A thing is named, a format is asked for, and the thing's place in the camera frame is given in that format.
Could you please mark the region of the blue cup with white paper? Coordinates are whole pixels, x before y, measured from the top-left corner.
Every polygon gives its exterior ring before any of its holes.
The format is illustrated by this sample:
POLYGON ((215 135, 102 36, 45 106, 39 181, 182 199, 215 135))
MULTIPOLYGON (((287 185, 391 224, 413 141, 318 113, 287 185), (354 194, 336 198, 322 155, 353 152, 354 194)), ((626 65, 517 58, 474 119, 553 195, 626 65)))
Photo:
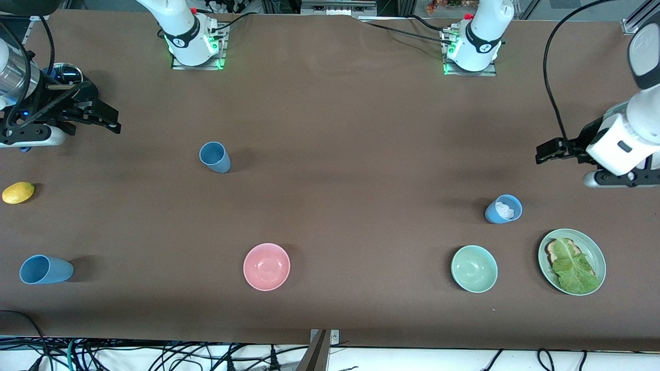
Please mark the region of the blue cup with white paper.
POLYGON ((501 225, 518 220, 522 213, 523 213, 523 207, 520 200, 514 197, 513 195, 504 194, 504 195, 500 195, 500 197, 493 200, 493 202, 491 202, 491 204, 488 205, 485 211, 485 219, 491 224, 501 225), (498 216, 495 210, 495 202, 497 201, 501 201, 505 204, 508 204, 511 208, 514 208, 516 210, 516 215, 514 216, 513 220, 505 220, 498 216))

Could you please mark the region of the dark blue pot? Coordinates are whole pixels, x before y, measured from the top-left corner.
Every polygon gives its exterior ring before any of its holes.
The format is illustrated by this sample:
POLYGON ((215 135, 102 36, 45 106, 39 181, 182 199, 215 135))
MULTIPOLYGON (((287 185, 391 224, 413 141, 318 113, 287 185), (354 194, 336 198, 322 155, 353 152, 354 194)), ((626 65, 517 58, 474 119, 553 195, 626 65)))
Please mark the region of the dark blue pot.
MULTIPOLYGON (((50 125, 53 127, 57 127, 61 130, 63 130, 63 121, 72 121, 73 120, 73 113, 74 110, 76 109, 76 104, 77 103, 84 103, 84 102, 101 102, 98 98, 98 91, 96 85, 94 85, 91 81, 85 80, 89 82, 89 87, 85 89, 81 89, 80 91, 76 92, 75 95, 73 95, 73 103, 75 105, 69 106, 66 108, 66 110, 61 111, 61 113, 57 116, 52 117, 51 119, 47 120, 47 122, 40 122, 38 124, 44 124, 44 125, 50 125)), ((45 83, 40 83, 41 84, 59 84, 59 82, 56 82, 54 79, 51 77, 45 77, 45 83)), ((22 153, 25 153, 33 147, 17 147, 22 153)))

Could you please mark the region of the yellow lemon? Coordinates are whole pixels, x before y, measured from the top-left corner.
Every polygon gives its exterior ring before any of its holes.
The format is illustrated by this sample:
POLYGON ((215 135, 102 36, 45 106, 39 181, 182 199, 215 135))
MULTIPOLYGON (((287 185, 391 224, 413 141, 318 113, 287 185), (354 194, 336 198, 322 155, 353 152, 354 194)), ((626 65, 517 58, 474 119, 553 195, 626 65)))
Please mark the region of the yellow lemon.
POLYGON ((2 200, 10 205, 21 204, 33 197, 35 190, 35 184, 27 181, 17 182, 3 190, 2 200))

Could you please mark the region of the toasted bread slice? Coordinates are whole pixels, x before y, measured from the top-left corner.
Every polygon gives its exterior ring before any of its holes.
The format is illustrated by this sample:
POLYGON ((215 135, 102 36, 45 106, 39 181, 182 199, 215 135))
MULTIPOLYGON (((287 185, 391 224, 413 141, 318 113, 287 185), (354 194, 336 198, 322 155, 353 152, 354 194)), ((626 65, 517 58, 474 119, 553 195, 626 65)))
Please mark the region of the toasted bread slice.
POLYGON ((573 261, 583 252, 571 238, 552 238, 545 247, 551 265, 559 260, 573 261))

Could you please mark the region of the light green plate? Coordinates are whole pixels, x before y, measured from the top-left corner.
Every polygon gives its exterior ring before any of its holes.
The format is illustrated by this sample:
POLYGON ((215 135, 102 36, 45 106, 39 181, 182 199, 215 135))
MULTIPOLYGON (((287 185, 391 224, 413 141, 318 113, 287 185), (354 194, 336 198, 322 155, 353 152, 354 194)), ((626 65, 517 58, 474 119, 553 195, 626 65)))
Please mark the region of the light green plate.
MULTIPOLYGON (((607 265, 604 259, 603 252, 592 238, 588 237, 586 234, 580 231, 569 228, 552 230, 542 238, 540 244, 538 245, 538 259, 537 259, 538 268, 540 269, 540 272, 543 274, 547 282, 549 282, 549 284, 554 286, 555 289, 561 291, 562 293, 570 294, 564 291, 563 289, 559 288, 557 276, 554 274, 551 268, 548 255, 545 251, 545 247, 547 243, 549 243, 552 238, 571 238, 573 239, 573 241, 575 241, 575 243, 580 247, 582 252, 586 255, 587 260, 591 264, 592 269, 596 272, 597 277, 599 278, 599 280, 601 280, 601 284, 598 288, 600 289, 601 286, 603 285, 607 273, 607 265)), ((570 294, 570 295, 586 296, 589 294, 583 294, 583 295, 570 294)))

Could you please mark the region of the green lettuce leaf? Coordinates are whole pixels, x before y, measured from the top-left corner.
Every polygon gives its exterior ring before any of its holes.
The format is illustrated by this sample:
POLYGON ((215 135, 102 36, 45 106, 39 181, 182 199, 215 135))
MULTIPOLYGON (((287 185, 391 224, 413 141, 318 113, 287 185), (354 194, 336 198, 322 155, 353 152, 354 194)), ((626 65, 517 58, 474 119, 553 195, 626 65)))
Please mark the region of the green lettuce leaf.
POLYGON ((559 260, 551 268, 557 276, 559 288, 570 294, 589 294, 601 284, 584 253, 573 261, 559 260))

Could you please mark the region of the light green bowl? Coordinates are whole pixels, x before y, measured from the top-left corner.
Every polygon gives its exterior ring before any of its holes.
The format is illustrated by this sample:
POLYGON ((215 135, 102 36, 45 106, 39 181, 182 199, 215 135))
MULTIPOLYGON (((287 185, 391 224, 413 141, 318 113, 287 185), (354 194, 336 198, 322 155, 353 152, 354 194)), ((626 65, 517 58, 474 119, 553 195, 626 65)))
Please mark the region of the light green bowl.
POLYGON ((498 279, 497 261, 481 246, 460 247, 453 255, 450 271, 453 280, 469 293, 485 293, 498 279))

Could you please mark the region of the pink bowl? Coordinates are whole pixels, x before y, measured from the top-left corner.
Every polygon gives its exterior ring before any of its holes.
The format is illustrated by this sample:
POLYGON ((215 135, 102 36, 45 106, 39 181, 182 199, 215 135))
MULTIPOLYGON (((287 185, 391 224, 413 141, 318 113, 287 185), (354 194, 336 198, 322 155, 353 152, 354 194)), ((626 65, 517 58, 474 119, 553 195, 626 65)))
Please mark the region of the pink bowl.
POLYGON ((246 282, 262 292, 282 286, 288 279, 290 268, 287 251, 273 243, 262 243, 250 249, 242 265, 246 282))

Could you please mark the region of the grey metal box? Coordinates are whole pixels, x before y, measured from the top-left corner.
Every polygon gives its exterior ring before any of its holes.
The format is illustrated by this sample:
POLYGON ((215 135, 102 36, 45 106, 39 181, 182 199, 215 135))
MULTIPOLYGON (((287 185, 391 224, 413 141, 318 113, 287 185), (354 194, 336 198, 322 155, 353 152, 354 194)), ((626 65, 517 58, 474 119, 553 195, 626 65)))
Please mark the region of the grey metal box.
POLYGON ((300 0, 302 15, 377 16, 376 0, 300 0))

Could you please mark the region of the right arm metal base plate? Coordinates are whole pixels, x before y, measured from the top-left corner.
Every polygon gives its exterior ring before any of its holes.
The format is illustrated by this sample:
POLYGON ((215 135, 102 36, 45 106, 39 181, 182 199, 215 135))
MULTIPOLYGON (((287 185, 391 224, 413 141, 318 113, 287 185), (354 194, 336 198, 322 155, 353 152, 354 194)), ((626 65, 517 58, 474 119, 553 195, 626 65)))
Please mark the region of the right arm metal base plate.
POLYGON ((171 55, 171 68, 173 70, 223 70, 228 52, 229 31, 230 28, 224 28, 220 31, 207 32, 204 36, 201 36, 201 42, 204 45, 202 56, 208 56, 208 59, 197 65, 186 65, 179 61, 179 59, 175 57, 170 45, 168 51, 171 55))

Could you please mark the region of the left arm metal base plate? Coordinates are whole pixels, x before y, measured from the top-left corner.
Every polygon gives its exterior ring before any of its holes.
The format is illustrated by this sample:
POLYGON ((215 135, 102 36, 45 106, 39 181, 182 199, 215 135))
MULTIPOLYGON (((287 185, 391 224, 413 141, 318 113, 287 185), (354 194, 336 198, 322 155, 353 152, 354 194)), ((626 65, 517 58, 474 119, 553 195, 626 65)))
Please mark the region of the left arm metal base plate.
POLYGON ((490 61, 488 66, 481 71, 469 71, 461 68, 453 59, 450 59, 450 51, 455 50, 456 42, 459 40, 459 30, 453 27, 444 27, 439 31, 441 40, 450 41, 450 44, 445 44, 441 48, 443 56, 443 73, 444 75, 457 75, 465 77, 495 77, 497 75, 497 68, 493 60, 490 61))

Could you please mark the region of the aluminium frame profile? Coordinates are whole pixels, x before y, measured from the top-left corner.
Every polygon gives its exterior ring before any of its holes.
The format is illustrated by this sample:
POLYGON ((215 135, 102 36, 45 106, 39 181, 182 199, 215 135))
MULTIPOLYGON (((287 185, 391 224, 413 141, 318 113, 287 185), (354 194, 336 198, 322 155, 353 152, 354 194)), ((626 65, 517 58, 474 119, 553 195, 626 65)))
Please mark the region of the aluminium frame profile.
POLYGON ((644 0, 626 19, 621 21, 625 35, 634 35, 654 15, 660 13, 660 0, 644 0))

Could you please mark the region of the grey metal post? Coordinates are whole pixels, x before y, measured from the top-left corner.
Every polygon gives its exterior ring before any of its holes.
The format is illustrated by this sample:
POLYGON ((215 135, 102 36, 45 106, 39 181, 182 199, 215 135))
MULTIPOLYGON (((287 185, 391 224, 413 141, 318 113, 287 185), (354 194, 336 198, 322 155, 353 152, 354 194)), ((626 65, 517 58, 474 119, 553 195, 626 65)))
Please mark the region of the grey metal post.
POLYGON ((312 333, 310 345, 295 371, 327 371, 327 359, 333 341, 332 330, 313 330, 312 333))

